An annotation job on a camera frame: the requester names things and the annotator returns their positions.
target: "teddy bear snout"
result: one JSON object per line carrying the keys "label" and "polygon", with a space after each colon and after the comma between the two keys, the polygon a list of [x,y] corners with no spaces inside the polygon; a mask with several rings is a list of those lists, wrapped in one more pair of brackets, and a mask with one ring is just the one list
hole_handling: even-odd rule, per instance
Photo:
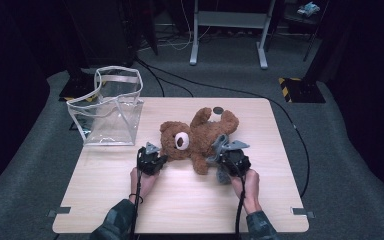
{"label": "teddy bear snout", "polygon": [[189,135],[185,132],[179,132],[174,138],[176,148],[179,150],[186,150],[189,147]]}

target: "teddy bear ear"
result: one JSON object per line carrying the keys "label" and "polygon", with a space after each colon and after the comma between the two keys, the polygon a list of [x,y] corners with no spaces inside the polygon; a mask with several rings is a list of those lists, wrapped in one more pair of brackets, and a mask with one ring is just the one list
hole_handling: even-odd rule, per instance
{"label": "teddy bear ear", "polygon": [[165,122],[160,126],[160,132],[164,132],[167,128],[171,127],[174,122]]}

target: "teddy bear arm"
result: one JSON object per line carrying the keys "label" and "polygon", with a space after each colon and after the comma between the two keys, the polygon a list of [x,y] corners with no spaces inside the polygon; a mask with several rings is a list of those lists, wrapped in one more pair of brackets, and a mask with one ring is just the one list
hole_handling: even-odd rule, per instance
{"label": "teddy bear arm", "polygon": [[195,117],[190,124],[191,127],[197,127],[208,122],[211,117],[211,108],[201,108],[196,112]]}

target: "sleeve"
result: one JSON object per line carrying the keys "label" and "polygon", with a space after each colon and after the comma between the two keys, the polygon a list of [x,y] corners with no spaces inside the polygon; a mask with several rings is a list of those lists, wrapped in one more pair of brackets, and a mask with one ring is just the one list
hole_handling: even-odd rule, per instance
{"label": "sleeve", "polygon": [[276,230],[263,211],[257,211],[246,217],[250,240],[279,240]]}
{"label": "sleeve", "polygon": [[110,209],[104,222],[89,236],[90,240],[128,239],[128,230],[132,224],[135,205],[123,199]]}

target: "teddy bear head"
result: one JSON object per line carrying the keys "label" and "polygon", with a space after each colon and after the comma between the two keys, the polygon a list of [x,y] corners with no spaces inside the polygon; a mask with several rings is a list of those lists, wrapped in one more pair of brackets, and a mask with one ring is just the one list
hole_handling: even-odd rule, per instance
{"label": "teddy bear head", "polygon": [[192,131],[186,123],[169,121],[161,124],[161,155],[168,161],[185,159],[191,155]]}

